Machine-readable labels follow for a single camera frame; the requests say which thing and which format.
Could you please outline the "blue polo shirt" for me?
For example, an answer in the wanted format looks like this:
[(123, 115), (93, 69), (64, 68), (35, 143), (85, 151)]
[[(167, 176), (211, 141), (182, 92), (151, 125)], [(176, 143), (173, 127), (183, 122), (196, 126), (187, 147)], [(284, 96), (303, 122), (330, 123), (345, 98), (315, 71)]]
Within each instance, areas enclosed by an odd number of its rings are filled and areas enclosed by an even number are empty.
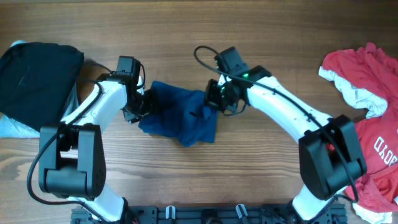
[(157, 95), (160, 112), (139, 122), (143, 132), (177, 138), (185, 147), (215, 141), (218, 112), (205, 105), (204, 91), (159, 81), (152, 82), (150, 89)]

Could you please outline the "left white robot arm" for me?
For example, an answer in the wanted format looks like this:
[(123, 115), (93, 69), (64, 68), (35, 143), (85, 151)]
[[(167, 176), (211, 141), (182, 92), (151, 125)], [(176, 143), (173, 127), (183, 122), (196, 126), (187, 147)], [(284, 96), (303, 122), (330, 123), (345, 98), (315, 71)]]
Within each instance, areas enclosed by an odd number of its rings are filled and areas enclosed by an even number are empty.
[(135, 123), (148, 114), (143, 78), (96, 80), (90, 96), (59, 123), (40, 130), (27, 176), (29, 195), (45, 205), (79, 205), (93, 223), (139, 223), (127, 200), (106, 184), (102, 133), (119, 110)]

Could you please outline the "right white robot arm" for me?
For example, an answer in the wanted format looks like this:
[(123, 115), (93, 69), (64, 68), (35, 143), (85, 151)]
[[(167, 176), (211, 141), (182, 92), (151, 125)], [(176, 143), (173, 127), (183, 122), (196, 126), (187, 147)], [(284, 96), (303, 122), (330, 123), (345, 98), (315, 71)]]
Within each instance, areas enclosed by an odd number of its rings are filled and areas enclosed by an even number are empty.
[(303, 188), (287, 204), (261, 207), (261, 221), (270, 223), (326, 223), (342, 191), (354, 187), (367, 165), (354, 128), (345, 115), (332, 117), (300, 100), (262, 66), (231, 70), (214, 68), (205, 101), (218, 111), (236, 114), (239, 101), (268, 115), (298, 144)]

